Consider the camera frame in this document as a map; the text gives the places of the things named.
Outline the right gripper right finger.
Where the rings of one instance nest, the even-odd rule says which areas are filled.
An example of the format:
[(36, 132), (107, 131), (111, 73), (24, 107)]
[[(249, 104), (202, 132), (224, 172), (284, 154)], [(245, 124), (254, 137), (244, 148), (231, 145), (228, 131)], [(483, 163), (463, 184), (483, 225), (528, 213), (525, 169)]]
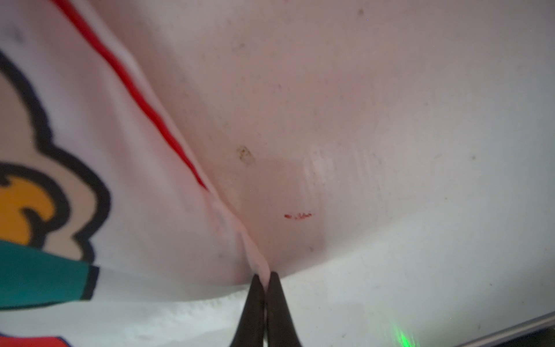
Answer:
[(270, 273), (265, 302), (267, 343), (269, 347), (301, 347), (283, 286), (276, 272)]

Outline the aluminium cage frame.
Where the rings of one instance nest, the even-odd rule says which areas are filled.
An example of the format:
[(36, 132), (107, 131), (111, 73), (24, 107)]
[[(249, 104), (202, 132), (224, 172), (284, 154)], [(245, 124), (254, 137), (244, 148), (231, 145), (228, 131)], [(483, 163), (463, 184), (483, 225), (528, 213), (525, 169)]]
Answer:
[(554, 312), (520, 323), (502, 331), (477, 338), (464, 344), (463, 347), (470, 346), (496, 346), (507, 343), (516, 338), (521, 338), (531, 333), (546, 330), (554, 327)]

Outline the rainbow kids hooded jacket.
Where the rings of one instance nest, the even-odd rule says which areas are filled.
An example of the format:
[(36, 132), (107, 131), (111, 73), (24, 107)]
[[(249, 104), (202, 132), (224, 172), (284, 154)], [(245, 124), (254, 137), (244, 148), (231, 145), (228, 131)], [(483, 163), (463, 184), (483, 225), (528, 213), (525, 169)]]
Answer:
[(1, 3), (1, 345), (230, 325), (266, 259), (86, 1)]

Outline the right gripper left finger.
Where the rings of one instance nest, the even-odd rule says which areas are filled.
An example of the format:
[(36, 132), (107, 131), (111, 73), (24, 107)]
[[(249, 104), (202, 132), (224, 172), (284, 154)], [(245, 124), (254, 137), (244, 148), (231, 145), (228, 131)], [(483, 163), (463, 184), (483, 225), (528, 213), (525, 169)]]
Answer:
[(265, 291), (260, 277), (254, 275), (230, 347), (262, 347), (264, 325)]

